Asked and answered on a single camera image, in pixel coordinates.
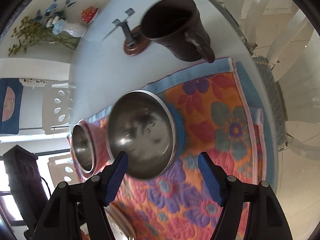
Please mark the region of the white flower vase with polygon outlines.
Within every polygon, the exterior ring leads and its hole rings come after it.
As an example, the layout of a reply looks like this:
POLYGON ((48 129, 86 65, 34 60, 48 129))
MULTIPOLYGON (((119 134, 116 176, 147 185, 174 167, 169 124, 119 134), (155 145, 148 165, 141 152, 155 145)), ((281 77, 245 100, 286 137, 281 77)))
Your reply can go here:
POLYGON ((82 38, 87 32, 87 27, 80 23, 69 23, 66 22, 62 28, 62 31, 68 33, 72 37, 82 38))

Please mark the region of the dark brown mug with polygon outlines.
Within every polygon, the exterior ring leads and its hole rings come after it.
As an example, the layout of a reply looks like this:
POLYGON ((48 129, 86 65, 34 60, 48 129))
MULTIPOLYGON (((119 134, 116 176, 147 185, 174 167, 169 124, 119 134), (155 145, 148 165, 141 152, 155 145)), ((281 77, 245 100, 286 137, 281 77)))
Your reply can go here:
POLYGON ((141 30, 148 40, 164 46, 181 61, 212 63, 216 59, 193 0, 157 2, 143 16, 141 30))

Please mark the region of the white chair near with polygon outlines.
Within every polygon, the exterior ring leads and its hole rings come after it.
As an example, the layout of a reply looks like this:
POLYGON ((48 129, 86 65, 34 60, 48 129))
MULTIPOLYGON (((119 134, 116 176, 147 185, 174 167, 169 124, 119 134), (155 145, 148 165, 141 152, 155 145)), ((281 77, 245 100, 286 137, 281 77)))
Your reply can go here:
POLYGON ((69 185, 79 182, 70 153, 49 158, 48 168, 54 187, 62 181, 69 185))

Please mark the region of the white chair far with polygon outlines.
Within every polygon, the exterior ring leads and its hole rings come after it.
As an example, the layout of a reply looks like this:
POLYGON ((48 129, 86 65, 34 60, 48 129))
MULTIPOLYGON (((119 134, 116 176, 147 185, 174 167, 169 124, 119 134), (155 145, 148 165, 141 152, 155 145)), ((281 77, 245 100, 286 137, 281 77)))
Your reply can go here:
POLYGON ((69 132, 68 81, 48 81, 42 99, 42 129, 45 134, 69 132))

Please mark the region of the white chair right side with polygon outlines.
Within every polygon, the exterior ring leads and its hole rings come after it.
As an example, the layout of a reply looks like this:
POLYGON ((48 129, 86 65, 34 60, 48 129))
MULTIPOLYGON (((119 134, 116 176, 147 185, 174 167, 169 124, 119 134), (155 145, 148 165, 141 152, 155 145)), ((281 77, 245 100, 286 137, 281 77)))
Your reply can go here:
POLYGON ((318 160, 319 146, 287 124, 319 124, 319 34, 291 0, 214 0, 257 65, 276 124, 279 148, 318 160))

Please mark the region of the pink dotted bowl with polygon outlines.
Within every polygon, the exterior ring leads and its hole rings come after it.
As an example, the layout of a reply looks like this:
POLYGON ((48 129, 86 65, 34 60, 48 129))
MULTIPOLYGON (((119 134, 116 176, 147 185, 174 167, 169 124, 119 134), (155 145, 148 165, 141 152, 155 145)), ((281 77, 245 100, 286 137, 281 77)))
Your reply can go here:
POLYGON ((94 169, 93 173, 100 172, 104 166, 110 161, 110 155, 106 144, 106 128, 96 123, 92 124, 85 120, 81 120, 80 124, 84 125, 91 136, 94 150, 94 169))

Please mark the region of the red steel bowl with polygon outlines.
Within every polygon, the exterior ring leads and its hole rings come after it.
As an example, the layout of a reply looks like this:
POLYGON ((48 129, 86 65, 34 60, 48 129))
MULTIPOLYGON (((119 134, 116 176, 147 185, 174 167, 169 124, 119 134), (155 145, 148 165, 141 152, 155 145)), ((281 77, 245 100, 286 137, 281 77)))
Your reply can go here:
POLYGON ((76 124, 72 131, 72 151, 84 174, 92 174, 95 168, 95 149, 91 134, 84 124, 76 124))

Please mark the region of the small red dish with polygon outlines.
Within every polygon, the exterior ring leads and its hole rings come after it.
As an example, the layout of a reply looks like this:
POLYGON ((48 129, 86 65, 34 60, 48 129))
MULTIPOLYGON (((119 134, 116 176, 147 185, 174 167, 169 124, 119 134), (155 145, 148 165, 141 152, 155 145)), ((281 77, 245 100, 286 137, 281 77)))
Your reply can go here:
POLYGON ((81 12, 81 21, 87 24, 90 24, 96 17, 99 8, 88 7, 87 9, 81 12))

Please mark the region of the white chair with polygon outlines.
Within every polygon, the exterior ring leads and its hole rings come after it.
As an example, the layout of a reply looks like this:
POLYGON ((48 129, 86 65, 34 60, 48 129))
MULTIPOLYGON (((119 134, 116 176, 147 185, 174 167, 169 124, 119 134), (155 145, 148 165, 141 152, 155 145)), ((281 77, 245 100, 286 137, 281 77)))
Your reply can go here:
POLYGON ((79 182, 70 153, 49 158, 48 168, 54 187, 62 181, 69 185, 79 182))
POLYGON ((279 148, 318 160, 319 146, 287 124, 319 124, 319 34, 291 0, 214 0, 257 65, 276 124, 279 148))
POLYGON ((48 81, 42 99, 42 129, 45 134, 69 132, 68 81, 48 81))

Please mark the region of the blue steel bowl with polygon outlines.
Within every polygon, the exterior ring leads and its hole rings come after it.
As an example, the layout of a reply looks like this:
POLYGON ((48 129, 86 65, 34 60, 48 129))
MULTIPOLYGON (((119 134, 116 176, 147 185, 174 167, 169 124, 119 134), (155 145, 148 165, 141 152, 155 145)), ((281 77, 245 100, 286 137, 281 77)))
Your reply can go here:
POLYGON ((173 105, 152 92, 133 90, 112 106, 106 142, 111 159, 127 153, 129 176, 150 180, 173 165, 186 148, 187 136, 173 105))

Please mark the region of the blue wall hanging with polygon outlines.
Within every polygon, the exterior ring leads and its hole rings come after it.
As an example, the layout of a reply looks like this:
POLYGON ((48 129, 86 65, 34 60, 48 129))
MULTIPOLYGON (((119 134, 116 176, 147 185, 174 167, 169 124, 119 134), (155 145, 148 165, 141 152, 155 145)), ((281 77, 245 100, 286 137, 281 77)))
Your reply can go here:
POLYGON ((18 134, 23 86, 19 78, 1 78, 1 134, 18 134))

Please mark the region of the phone stand wooden base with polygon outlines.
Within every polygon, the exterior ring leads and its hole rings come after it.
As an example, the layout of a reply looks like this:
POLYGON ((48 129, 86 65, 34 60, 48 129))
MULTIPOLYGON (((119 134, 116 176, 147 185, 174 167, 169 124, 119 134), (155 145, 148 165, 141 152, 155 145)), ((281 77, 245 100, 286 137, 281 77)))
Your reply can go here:
POLYGON ((132 8, 129 8, 125 11, 127 17, 120 21, 119 19, 115 19, 112 23, 114 24, 114 28, 109 31, 104 38, 105 40, 108 36, 110 36, 117 28, 121 28, 122 32, 125 36, 125 41, 123 44, 124 53, 129 56, 136 56, 142 53, 150 44, 150 40, 148 40, 142 33, 141 25, 136 26, 132 30, 129 28, 128 19, 135 13, 132 8))

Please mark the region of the hexagonal forest plate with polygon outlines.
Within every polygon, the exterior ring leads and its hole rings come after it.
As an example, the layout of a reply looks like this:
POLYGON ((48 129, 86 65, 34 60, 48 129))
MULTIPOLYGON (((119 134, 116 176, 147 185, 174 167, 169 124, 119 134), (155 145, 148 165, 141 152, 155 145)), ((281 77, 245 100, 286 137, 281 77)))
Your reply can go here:
POLYGON ((116 240, 136 239, 136 233, 123 215, 123 213, 112 203, 108 207, 104 207, 108 222, 116 240))

